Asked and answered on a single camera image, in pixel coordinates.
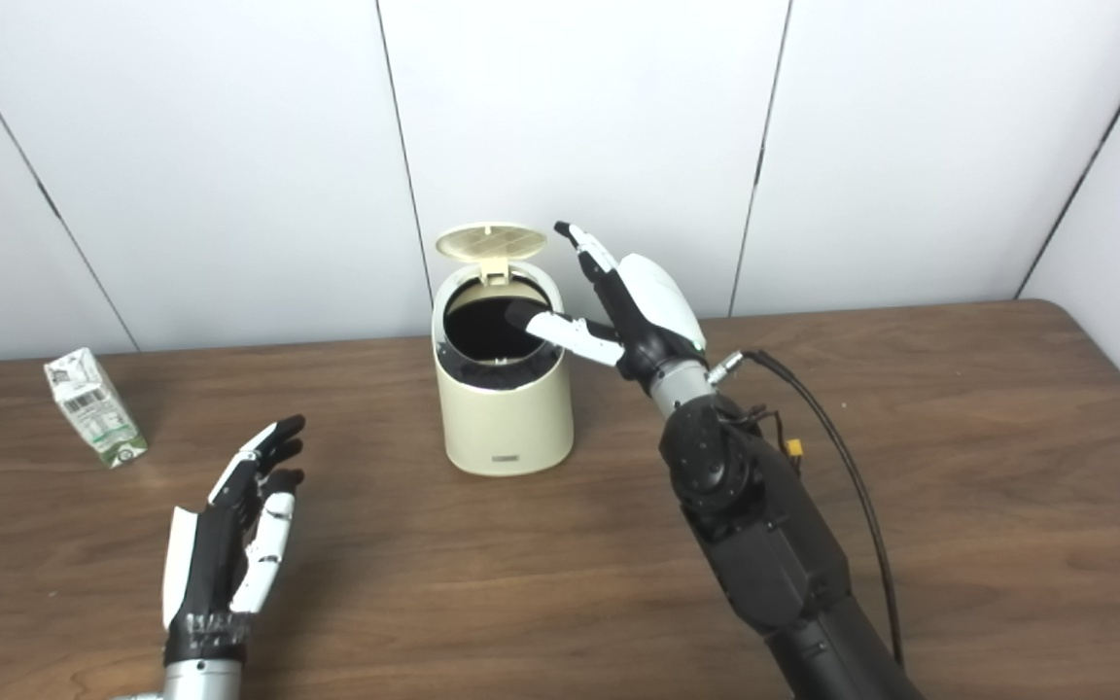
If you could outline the white and black left hand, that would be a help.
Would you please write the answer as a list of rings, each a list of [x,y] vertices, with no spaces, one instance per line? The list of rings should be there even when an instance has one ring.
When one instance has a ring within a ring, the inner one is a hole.
[[[246,657],[252,624],[283,567],[305,474],[305,416],[254,433],[209,491],[204,508],[175,507],[164,564],[164,664]]]

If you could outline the white and black right hand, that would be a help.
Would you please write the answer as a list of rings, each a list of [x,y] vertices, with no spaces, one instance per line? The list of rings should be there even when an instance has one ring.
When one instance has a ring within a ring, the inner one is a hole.
[[[600,324],[517,300],[504,314],[513,328],[617,368],[622,377],[644,388],[678,363],[710,366],[701,324],[662,265],[640,254],[615,259],[599,239],[568,222],[557,222],[554,227],[572,243],[609,321]]]

